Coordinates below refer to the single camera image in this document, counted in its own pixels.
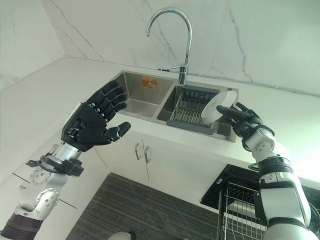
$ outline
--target countertop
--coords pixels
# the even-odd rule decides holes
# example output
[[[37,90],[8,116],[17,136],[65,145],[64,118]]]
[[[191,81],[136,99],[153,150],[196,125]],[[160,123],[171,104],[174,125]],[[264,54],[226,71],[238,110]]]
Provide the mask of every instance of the countertop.
[[[178,79],[178,73],[63,57],[0,92],[0,182],[28,159],[65,123],[80,101],[113,79],[120,71]],[[239,89],[239,102],[255,110],[272,128],[303,185],[320,190],[320,98],[223,79],[189,75],[188,81]],[[235,143],[161,125],[123,114],[112,124],[128,121],[132,129],[163,138],[177,148],[192,147],[200,156],[246,168],[254,159]]]

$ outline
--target chrome faucet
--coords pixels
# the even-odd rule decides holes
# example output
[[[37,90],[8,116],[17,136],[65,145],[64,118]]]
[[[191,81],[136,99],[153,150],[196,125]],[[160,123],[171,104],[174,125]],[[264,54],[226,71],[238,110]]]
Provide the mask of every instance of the chrome faucet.
[[[180,17],[183,18],[186,27],[188,28],[188,42],[186,44],[186,54],[185,54],[185,62],[184,64],[182,64],[181,66],[175,66],[172,67],[172,69],[178,69],[180,68],[180,74],[179,74],[179,83],[184,85],[186,80],[187,80],[187,75],[188,75],[188,70],[189,70],[189,56],[190,56],[190,48],[191,48],[191,40],[192,40],[192,28],[191,28],[191,23],[189,18],[187,17],[187,15],[182,12],[181,10],[177,9],[177,8],[172,8],[172,7],[165,7],[160,9],[159,11],[157,11],[150,19],[149,25],[146,29],[146,33],[145,35],[147,37],[150,36],[150,31],[151,31],[151,26],[154,23],[154,21],[156,20],[156,18],[162,14],[165,13],[174,13],[179,15]]]

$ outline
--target orange sticker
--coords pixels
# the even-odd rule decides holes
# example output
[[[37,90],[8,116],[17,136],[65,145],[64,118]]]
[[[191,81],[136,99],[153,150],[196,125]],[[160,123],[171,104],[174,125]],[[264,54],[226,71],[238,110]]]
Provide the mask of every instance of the orange sticker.
[[[157,79],[149,76],[142,76],[141,84],[145,89],[156,89],[158,87]]]

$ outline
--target metal drying rack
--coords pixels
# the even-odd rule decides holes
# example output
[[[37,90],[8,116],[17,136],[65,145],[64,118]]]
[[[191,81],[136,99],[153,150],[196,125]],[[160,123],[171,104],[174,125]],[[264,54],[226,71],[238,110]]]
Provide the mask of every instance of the metal drying rack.
[[[225,209],[223,211],[224,238],[262,240],[267,227],[256,219],[254,193],[256,190],[229,182],[224,192]]]
[[[201,113],[217,93],[196,87],[188,89],[187,86],[182,91],[170,118],[166,121],[167,125],[212,135],[214,124],[203,124]]]
[[[201,100],[183,99],[183,95],[181,95],[179,101],[176,103],[170,120],[201,125],[201,113],[206,104],[205,101]]]

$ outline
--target floor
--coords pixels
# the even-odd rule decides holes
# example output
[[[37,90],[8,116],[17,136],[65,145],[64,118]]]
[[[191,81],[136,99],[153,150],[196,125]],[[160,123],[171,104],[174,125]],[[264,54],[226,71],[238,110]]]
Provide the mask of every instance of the floor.
[[[107,240],[128,231],[137,240],[215,240],[217,221],[216,213],[111,173],[67,240]]]

